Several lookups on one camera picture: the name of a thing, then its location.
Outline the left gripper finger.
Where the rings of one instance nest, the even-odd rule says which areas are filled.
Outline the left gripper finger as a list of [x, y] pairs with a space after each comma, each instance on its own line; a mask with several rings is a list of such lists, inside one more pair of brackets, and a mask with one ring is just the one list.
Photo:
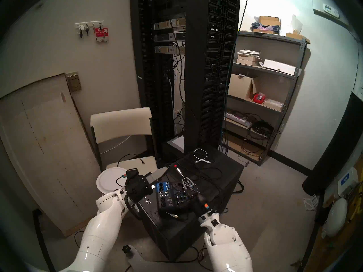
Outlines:
[[154, 172], [148, 173], [149, 184], [153, 185], [158, 181], [164, 180], [163, 177], [166, 175], [167, 172], [168, 172], [168, 170], [156, 170]]
[[146, 179], [159, 179], [162, 176], [164, 176], [166, 171], [167, 171], [167, 167], [163, 167], [163, 168], [157, 169], [154, 172], [149, 172], [144, 176]]

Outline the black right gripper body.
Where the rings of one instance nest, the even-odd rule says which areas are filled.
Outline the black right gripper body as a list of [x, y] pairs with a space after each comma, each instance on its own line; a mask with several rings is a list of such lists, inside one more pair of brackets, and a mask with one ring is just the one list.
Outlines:
[[210, 207], [207, 204], [207, 199], [198, 192], [198, 194], [189, 194], [186, 191], [187, 196], [187, 207], [190, 209], [195, 215], [204, 215], [210, 210]]

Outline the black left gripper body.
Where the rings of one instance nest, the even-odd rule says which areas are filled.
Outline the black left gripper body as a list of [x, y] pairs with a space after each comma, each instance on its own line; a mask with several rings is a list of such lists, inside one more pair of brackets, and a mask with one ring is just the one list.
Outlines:
[[153, 194], [152, 185], [146, 177], [127, 177], [125, 189], [128, 198], [134, 203], [138, 203], [144, 197]]

